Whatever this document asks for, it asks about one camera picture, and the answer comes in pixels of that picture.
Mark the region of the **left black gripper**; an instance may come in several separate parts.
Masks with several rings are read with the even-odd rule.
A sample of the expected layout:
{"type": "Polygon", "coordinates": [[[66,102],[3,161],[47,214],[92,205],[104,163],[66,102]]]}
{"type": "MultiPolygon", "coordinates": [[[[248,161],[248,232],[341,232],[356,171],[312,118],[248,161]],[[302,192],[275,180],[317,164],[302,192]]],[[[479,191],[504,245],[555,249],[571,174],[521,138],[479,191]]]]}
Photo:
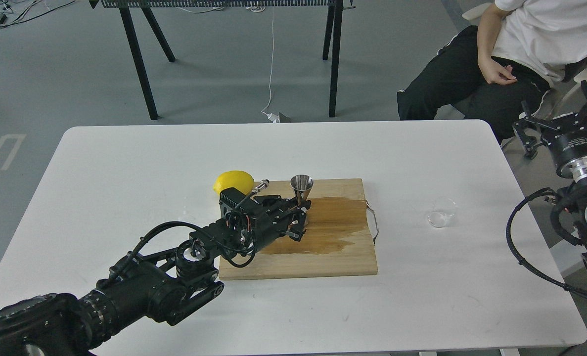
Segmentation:
{"type": "Polygon", "coordinates": [[[259,195],[248,200],[236,188],[224,189],[219,194],[224,237],[219,241],[222,255],[250,254],[271,245],[281,237],[302,241],[306,232],[307,211],[311,200],[298,202],[297,198],[280,195],[259,195]]]}

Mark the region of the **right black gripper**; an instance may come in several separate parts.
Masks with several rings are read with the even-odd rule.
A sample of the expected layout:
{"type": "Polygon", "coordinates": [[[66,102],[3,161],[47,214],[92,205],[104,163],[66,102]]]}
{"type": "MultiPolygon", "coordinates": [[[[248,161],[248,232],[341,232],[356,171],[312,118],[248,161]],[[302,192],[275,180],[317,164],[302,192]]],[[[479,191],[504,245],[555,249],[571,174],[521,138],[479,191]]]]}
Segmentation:
{"type": "Polygon", "coordinates": [[[515,136],[524,149],[524,158],[533,160],[538,148],[546,146],[556,175],[561,178],[587,178],[586,80],[581,81],[580,89],[586,101],[575,116],[558,116],[553,120],[538,118],[531,114],[528,103],[523,100],[522,113],[513,123],[515,136]]]}

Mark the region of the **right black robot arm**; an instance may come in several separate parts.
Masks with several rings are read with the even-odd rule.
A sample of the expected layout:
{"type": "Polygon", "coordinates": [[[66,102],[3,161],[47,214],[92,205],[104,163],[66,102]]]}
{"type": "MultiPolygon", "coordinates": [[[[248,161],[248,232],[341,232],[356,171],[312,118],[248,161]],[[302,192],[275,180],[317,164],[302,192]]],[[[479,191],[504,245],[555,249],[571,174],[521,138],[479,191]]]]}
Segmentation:
{"type": "Polygon", "coordinates": [[[559,282],[541,272],[521,255],[512,240],[512,223],[517,212],[530,201],[544,197],[553,205],[549,223],[554,232],[572,246],[585,248],[581,257],[587,270],[587,81],[580,82],[580,89],[586,99],[581,109],[553,119],[540,119],[530,113],[526,103],[522,104],[523,112],[513,124],[513,130],[522,144],[524,155],[535,158],[538,148],[544,146],[551,156],[556,175],[571,179],[572,184],[556,191],[545,187],[526,196],[508,217],[505,237],[519,265],[587,300],[587,290],[559,282]]]}

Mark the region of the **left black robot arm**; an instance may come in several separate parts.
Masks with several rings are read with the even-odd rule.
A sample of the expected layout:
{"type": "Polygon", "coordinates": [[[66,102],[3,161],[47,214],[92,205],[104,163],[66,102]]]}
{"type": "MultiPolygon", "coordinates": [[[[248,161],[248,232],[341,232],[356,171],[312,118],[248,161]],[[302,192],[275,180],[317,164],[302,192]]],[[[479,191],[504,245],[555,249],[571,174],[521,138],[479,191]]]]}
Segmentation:
{"type": "Polygon", "coordinates": [[[81,298],[49,293],[2,308],[0,356],[90,356],[140,318],[185,320],[223,292],[216,258],[243,268],[280,237],[302,239],[310,190],[286,199],[259,195],[265,187],[221,191],[221,218],[208,226],[154,227],[81,298]]]}

